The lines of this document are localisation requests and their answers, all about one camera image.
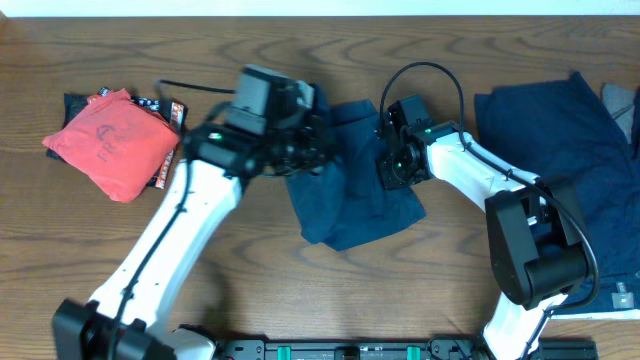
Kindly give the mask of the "navy blue shorts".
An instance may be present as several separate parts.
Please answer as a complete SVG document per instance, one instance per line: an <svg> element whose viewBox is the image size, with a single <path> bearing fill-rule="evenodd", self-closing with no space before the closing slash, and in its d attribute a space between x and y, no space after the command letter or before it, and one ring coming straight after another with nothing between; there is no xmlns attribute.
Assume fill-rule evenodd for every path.
<svg viewBox="0 0 640 360"><path fill-rule="evenodd" d="M298 173L286 179L301 236L311 244L342 251L396 234L425 218L411 189L383 187L376 160L385 145L376 134L379 113L372 102L331 105L319 85L313 88L313 112L335 135L338 155L318 175Z"/></svg>

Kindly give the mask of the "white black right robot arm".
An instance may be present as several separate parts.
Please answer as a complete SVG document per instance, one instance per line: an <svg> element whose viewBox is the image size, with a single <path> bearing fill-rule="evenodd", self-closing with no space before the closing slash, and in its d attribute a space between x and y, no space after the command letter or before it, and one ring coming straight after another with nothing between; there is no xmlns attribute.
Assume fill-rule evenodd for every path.
<svg viewBox="0 0 640 360"><path fill-rule="evenodd" d="M454 123L384 121L388 151L378 162L388 189L428 179L448 183L485 214L493 276L501 291L473 345L446 346L465 359L571 359L593 354L587 344L544 346L551 316L597 295L599 269L574 187L514 167Z"/></svg>

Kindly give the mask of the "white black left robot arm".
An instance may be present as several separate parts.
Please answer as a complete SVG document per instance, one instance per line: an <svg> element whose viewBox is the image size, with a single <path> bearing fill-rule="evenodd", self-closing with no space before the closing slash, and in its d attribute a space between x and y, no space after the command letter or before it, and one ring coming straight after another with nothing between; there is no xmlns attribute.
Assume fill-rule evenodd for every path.
<svg viewBox="0 0 640 360"><path fill-rule="evenodd" d="M230 111L183 138L185 158L157 212L117 270L86 304L67 299L52 319L59 359L213 359L215 338L168 327L178 294L206 244L249 182L315 170L336 152L319 115L286 118Z"/></svg>

